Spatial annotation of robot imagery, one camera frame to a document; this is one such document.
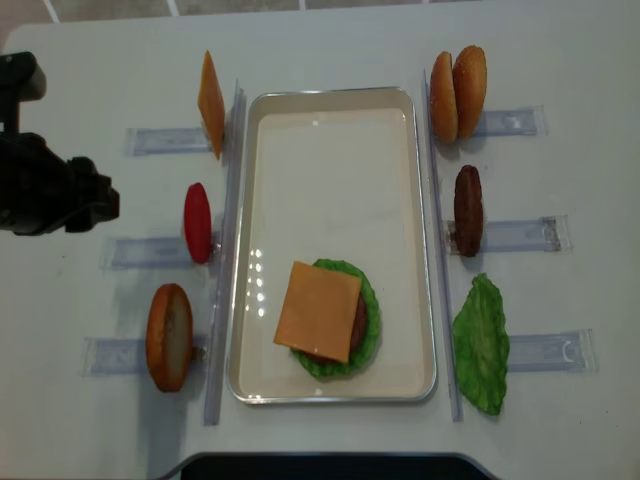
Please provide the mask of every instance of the tomato slice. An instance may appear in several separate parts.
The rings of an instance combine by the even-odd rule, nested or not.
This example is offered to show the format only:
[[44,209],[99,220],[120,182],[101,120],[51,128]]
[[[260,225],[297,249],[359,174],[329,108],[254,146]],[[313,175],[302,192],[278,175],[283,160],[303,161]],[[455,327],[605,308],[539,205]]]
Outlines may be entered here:
[[194,183],[187,190],[187,198],[184,201],[184,234],[193,261],[206,263],[213,246],[211,210],[207,192],[201,183]]

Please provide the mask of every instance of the hamburger bun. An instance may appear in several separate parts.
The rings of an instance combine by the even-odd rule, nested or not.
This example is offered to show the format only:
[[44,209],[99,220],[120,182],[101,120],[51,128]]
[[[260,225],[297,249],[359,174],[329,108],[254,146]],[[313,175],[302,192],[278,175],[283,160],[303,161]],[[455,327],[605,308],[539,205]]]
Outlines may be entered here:
[[436,137],[442,143],[455,142],[458,136],[458,112],[449,52],[442,52],[433,64],[429,99],[431,125]]
[[475,45],[460,52],[453,66],[453,85],[458,110],[458,136],[469,138],[480,120],[487,93],[487,62]]
[[161,392],[178,392],[184,384],[193,347],[193,316],[184,290],[161,286],[153,297],[147,323],[147,368]]

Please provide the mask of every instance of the white tray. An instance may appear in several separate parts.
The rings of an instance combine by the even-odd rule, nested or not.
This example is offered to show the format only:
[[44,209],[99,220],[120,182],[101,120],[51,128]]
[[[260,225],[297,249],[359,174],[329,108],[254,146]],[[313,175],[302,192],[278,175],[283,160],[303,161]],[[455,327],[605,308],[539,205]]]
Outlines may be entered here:
[[[243,402],[419,400],[436,377],[415,110],[397,88],[268,94],[250,109],[231,391]],[[275,345],[294,260],[346,260],[381,335],[350,378],[318,381]]]

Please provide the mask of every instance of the orange cheese slice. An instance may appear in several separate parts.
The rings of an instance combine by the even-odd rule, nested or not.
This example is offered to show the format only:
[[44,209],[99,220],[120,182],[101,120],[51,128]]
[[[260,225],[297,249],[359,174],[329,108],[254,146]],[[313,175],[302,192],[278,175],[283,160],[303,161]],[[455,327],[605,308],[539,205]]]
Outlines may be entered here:
[[222,142],[224,139],[224,100],[218,83],[213,59],[207,50],[202,64],[202,76],[200,77],[200,92],[198,93],[198,108],[207,129],[213,153],[220,160]]
[[361,283],[346,273],[294,262],[273,342],[347,363]]

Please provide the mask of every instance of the green lettuce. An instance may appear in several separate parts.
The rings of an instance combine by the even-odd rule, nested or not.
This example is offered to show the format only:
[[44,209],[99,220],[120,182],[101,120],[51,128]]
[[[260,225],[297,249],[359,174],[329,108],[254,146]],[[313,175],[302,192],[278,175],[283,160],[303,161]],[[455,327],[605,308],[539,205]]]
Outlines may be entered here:
[[356,370],[359,370],[367,364],[378,345],[378,337],[380,336],[380,308],[378,307],[376,294],[373,291],[373,288],[371,288],[371,284],[362,270],[348,262],[321,258],[317,260],[313,266],[360,277],[362,280],[360,294],[367,306],[367,316],[369,318],[367,330],[362,342],[360,342],[360,346],[349,354],[349,363],[330,363],[320,365],[304,355],[302,352],[293,349],[291,349],[291,351],[305,370],[315,378],[351,375]]
[[502,295],[484,273],[476,275],[472,283],[453,322],[456,380],[473,405],[498,415],[507,393],[509,358]]

